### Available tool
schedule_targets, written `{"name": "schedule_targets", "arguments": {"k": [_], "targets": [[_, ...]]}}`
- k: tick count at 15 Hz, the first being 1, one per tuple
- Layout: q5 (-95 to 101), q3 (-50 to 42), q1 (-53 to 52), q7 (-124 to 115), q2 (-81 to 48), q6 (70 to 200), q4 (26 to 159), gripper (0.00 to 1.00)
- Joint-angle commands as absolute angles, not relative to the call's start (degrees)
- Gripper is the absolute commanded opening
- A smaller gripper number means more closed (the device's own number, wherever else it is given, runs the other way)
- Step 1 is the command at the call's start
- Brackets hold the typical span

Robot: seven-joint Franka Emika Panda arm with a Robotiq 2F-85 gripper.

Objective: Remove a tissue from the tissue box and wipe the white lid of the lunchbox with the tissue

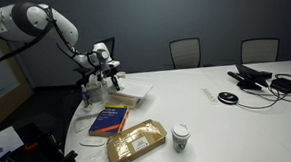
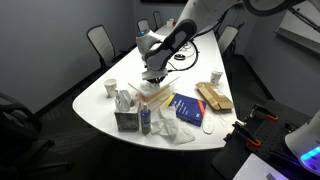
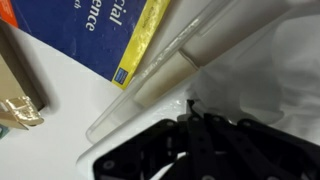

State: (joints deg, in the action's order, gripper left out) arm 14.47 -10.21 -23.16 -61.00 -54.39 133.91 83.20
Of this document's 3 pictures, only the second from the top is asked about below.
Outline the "white robot base blue light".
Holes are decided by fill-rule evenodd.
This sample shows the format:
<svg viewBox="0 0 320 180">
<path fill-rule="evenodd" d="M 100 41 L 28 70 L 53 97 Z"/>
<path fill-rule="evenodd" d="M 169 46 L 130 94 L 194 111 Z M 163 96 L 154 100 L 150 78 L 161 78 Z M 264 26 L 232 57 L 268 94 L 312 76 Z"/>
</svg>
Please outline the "white robot base blue light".
<svg viewBox="0 0 320 180">
<path fill-rule="evenodd" d="M 287 134 L 285 143 L 303 168 L 320 176 L 320 111 Z"/>
</svg>

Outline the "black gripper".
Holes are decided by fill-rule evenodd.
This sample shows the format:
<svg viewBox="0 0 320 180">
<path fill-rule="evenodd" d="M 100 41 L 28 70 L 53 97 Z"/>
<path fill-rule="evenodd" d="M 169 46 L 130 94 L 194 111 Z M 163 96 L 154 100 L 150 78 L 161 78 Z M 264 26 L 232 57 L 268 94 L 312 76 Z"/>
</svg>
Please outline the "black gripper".
<svg viewBox="0 0 320 180">
<path fill-rule="evenodd" d="M 168 71 L 166 69 L 160 71 L 147 70 L 142 73 L 142 79 L 153 84 L 160 84 L 167 75 Z"/>
</svg>

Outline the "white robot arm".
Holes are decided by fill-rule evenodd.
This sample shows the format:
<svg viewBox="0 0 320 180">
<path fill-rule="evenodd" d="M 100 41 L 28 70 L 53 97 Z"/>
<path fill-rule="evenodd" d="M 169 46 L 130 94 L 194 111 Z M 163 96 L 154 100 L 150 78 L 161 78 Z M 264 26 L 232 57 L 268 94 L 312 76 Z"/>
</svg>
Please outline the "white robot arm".
<svg viewBox="0 0 320 180">
<path fill-rule="evenodd" d="M 160 84 L 169 73 L 166 69 L 168 60 L 190 39 L 209 25 L 216 24 L 234 5 L 243 4 L 256 16 L 270 16 L 303 1 L 320 11 L 320 0 L 188 0 L 169 35 L 161 36 L 150 29 L 137 35 L 136 44 L 146 68 L 142 79 Z"/>
</svg>

